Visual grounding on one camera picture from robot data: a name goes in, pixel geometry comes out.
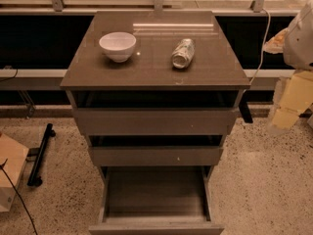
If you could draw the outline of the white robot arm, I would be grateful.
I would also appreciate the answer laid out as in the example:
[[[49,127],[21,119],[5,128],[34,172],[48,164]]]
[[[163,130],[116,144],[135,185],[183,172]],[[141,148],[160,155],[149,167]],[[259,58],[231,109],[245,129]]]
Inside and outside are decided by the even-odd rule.
[[[294,68],[290,78],[276,83],[267,130],[274,136],[287,133],[313,104],[313,0],[309,0],[289,26],[265,44],[265,51],[283,54]]]

